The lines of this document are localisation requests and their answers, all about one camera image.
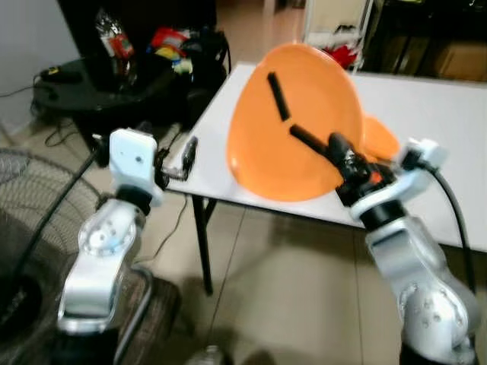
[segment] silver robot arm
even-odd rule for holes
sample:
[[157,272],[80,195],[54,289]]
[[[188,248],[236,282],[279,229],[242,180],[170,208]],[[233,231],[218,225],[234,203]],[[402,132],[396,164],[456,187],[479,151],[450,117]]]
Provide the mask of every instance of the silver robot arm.
[[110,136],[115,198],[81,227],[79,252],[65,280],[53,363],[113,363],[126,298],[124,277],[140,249],[150,208],[162,202],[154,182],[156,141],[119,129]]
[[[434,142],[411,142],[404,154],[438,169],[444,151]],[[420,169],[404,171],[396,182],[366,195],[351,206],[361,219],[372,208],[405,201],[425,191],[432,180]],[[403,343],[422,357],[445,364],[470,364],[470,342],[480,323],[474,294],[447,267],[441,247],[422,222],[405,215],[372,230],[366,243],[380,273],[389,281],[403,320]]]
[[476,298],[450,273],[441,247],[421,221],[403,207],[432,180],[420,166],[438,169],[445,151],[433,141],[411,141],[397,177],[388,167],[368,163],[340,134],[332,133],[325,145],[301,127],[290,132],[327,158],[344,179],[336,192],[369,232],[368,249],[396,296],[403,321],[400,363],[474,363],[470,338],[480,323]]

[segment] black wire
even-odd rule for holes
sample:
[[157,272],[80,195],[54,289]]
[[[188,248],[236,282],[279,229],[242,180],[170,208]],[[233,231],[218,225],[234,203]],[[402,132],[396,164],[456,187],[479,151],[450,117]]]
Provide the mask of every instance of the black wire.
[[170,140],[169,145],[166,147],[166,149],[169,151],[171,147],[173,147],[174,142],[183,134],[182,130],[179,130],[178,133],[173,137],[173,139]]
[[167,157],[167,155],[170,152],[170,148],[173,147],[174,142],[183,134],[182,130],[179,130],[178,133],[173,137],[173,139],[170,140],[169,145],[166,147],[163,147],[158,153],[161,156],[160,158],[164,159]]
[[12,95],[21,93],[22,91],[29,90],[29,89],[33,89],[33,84],[30,85],[30,86],[24,86],[24,87],[22,87],[22,88],[20,88],[18,90],[11,91],[11,92],[6,93],[6,94],[0,94],[0,97],[11,97]]
[[231,73],[231,54],[230,54],[230,45],[228,44],[228,40],[225,37],[225,42],[227,44],[227,56],[228,56],[228,74]]
[[438,169],[433,168],[427,163],[420,163],[419,167],[428,171],[436,179],[438,184],[443,189],[448,200],[450,201],[450,205],[455,214],[455,219],[457,220],[458,232],[460,233],[460,240],[462,243],[462,250],[463,250],[463,263],[465,265],[466,281],[470,290],[473,293],[475,293],[476,281],[475,281],[475,272],[473,269],[472,250],[470,249],[468,236],[466,235],[465,220],[463,218],[460,204],[458,203],[457,198],[455,197],[455,194],[451,189],[450,185],[448,184],[447,180],[440,174]]
[[177,221],[176,221],[176,224],[174,225],[174,228],[172,229],[171,232],[169,232],[169,234],[167,236],[165,236],[165,238],[161,241],[161,243],[159,244],[159,247],[158,249],[156,249],[156,251],[154,252],[154,254],[152,256],[147,256],[147,257],[141,257],[140,259],[136,259],[133,263],[134,264],[138,264],[140,262],[145,262],[145,261],[152,261],[154,260],[156,257],[158,257],[159,255],[159,252],[162,250],[162,248],[164,247],[164,244],[173,236],[173,234],[177,231],[177,228],[179,227],[180,223],[181,223],[181,218],[183,216],[183,213],[184,211],[186,210],[186,207],[188,206],[188,197],[185,195],[184,196],[184,205],[183,207],[181,208],[180,210],[180,213],[178,214],[177,216]]
[[[71,124],[72,124],[72,122],[69,123],[69,124],[67,124],[67,125],[61,125],[61,122],[59,122],[58,125],[56,126],[56,130],[53,133],[51,133],[50,135],[48,135],[46,137],[46,139],[44,140],[44,145],[46,147],[49,147],[49,148],[51,148],[51,147],[57,147],[57,146],[63,144],[70,136],[77,135],[79,133],[78,131],[69,132],[65,136],[62,136],[61,135],[62,129],[63,128],[66,128],[66,127],[69,127]],[[54,143],[52,143],[52,144],[50,144],[49,142],[53,139],[53,137],[55,135],[58,135],[59,136],[59,140],[56,141],[56,142],[54,142]]]
[[21,87],[20,89],[17,89],[17,90],[14,90],[14,91],[10,91],[8,93],[5,93],[5,94],[0,94],[0,98],[3,98],[3,97],[11,97],[15,94],[18,94],[18,93],[21,93],[22,91],[26,91],[26,90],[29,90],[29,89],[46,89],[48,90],[50,93],[54,93],[54,89],[52,87],[49,87],[47,85],[36,85],[35,82],[36,82],[36,78],[37,78],[38,75],[34,75],[33,77],[33,80],[32,80],[32,85],[30,86],[24,86],[24,87]]
[[[99,151],[101,151],[102,147],[97,148],[95,151],[91,153],[91,155],[86,159],[86,161],[81,165],[81,167],[78,169],[76,174],[73,175],[71,180],[64,186],[63,190],[61,193],[58,195],[56,200],[51,204],[49,207],[49,210],[43,215],[43,218],[40,220],[40,222],[36,225],[35,231],[33,232],[32,237],[29,240],[29,243],[27,245],[27,248],[24,250],[24,253],[22,254],[21,258],[19,259],[18,263],[15,266],[15,269],[13,271],[13,281],[11,282],[10,287],[7,287],[7,296],[5,298],[11,297],[11,295],[14,293],[14,289],[16,288],[16,285],[18,284],[18,278],[21,276],[22,270],[24,269],[24,266],[27,262],[27,260],[30,258],[30,255],[32,254],[33,250],[36,248],[37,241],[39,241],[39,238],[44,231],[44,228],[46,225],[49,223],[51,217],[56,213],[57,209],[61,205],[62,201],[64,198],[69,194],[73,186],[75,186],[76,182],[83,176],[84,172],[90,167],[90,165],[94,162],[94,160],[97,158],[97,155]],[[3,310],[3,303],[0,301],[0,312]]]

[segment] orange plate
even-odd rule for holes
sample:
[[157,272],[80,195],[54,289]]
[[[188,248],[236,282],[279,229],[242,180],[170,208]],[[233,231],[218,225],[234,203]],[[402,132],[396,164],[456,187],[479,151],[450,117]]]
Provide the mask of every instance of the orange plate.
[[[270,72],[275,72],[291,114],[285,122],[267,81]],[[296,202],[323,195],[342,183],[331,163],[289,134],[293,124],[323,142],[331,132],[340,132],[359,151],[375,157],[390,159],[399,148],[376,119],[364,117],[342,68],[327,54],[304,44],[271,51],[240,95],[228,135],[227,162],[242,186],[264,198]]]

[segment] black table leg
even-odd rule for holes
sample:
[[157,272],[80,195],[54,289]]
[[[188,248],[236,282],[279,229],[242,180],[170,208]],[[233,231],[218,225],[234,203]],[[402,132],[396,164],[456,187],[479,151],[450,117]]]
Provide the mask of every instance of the black table leg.
[[208,237],[206,236],[206,224],[209,217],[206,217],[206,211],[203,204],[203,197],[191,195],[193,199],[193,210],[195,213],[196,232],[198,233],[199,255],[203,269],[203,283],[208,295],[213,294],[212,270],[210,268],[210,258],[208,253]]
[[[93,138],[91,129],[87,127],[88,121],[76,118],[73,119],[73,122],[75,123],[76,128],[78,129],[79,134],[83,138],[84,143],[87,145],[90,153],[100,147],[100,144]],[[95,160],[97,161],[100,167],[107,166],[109,160],[108,148],[106,151],[101,151]]]

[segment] electric fan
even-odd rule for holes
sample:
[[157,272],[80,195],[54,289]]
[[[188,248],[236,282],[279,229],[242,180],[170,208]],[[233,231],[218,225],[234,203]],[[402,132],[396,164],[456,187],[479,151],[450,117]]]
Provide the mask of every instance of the electric fan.
[[79,228],[100,197],[78,179],[59,203],[74,177],[42,157],[0,148],[0,364],[39,360],[53,336]]

